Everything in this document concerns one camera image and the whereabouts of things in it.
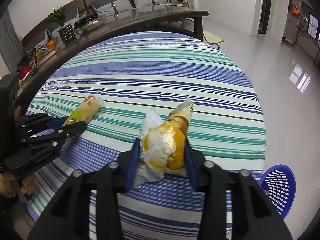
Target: round table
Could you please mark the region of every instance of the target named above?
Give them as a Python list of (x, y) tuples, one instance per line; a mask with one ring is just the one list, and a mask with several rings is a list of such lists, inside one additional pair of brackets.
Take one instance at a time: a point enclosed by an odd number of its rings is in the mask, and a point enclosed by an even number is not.
[[(166, 120), (186, 95), (194, 102), (188, 139), (223, 169), (248, 169), (259, 181), (265, 158), (262, 110), (252, 83), (221, 51), (177, 33), (140, 32), (96, 44), (61, 66), (33, 99), (28, 114), (67, 116), (88, 95), (105, 103), (72, 147), (36, 172), (28, 203), (36, 220), (75, 169), (96, 171), (131, 149), (150, 109)], [(95, 234), (95, 192), (90, 237)], [(196, 239), (204, 195), (186, 178), (166, 175), (127, 194), (118, 194), (126, 239)], [(227, 231), (231, 229), (227, 195)]]

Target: silver bolt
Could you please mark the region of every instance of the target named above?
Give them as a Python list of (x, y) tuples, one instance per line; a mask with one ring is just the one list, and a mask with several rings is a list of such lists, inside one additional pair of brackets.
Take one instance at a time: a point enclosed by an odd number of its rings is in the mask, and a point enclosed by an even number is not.
[(73, 173), (72, 173), (73, 176), (75, 177), (79, 177), (82, 175), (82, 171), (81, 170), (75, 170)]
[(205, 161), (204, 166), (207, 168), (212, 168), (214, 166), (214, 163), (212, 161)]
[(111, 162), (111, 163), (108, 164), (108, 167), (109, 167), (110, 169), (116, 169), (116, 168), (119, 167), (119, 163), (117, 163), (117, 162)]
[(244, 177), (248, 177), (248, 176), (250, 175), (249, 171), (247, 171), (247, 170), (245, 170), (245, 169), (241, 170), (241, 171), (240, 171), (240, 174), (241, 174), (242, 176), (244, 176)]

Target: chair seat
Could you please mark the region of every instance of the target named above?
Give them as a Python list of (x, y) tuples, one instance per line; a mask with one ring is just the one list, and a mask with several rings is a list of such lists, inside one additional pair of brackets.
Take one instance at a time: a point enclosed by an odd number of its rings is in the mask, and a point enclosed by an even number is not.
[(223, 42), (224, 40), (212, 33), (209, 33), (207, 31), (203, 31), (203, 38), (206, 40), (209, 44), (218, 44), (220, 42)]

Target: gray curtain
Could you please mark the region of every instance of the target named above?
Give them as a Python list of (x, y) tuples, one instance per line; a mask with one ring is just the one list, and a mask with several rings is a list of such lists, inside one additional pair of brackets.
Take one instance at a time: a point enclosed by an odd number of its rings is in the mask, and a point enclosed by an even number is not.
[(8, 9), (0, 18), (0, 53), (9, 70), (15, 72), (17, 64), (23, 57), (23, 48), (13, 28)]

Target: blue plastic basket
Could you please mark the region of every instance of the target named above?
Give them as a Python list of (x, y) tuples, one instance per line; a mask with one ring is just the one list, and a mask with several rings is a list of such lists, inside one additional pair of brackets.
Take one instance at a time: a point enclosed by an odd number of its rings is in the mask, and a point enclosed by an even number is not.
[(262, 175), (259, 185), (284, 219), (296, 194), (296, 180), (292, 170), (283, 164), (275, 165)]

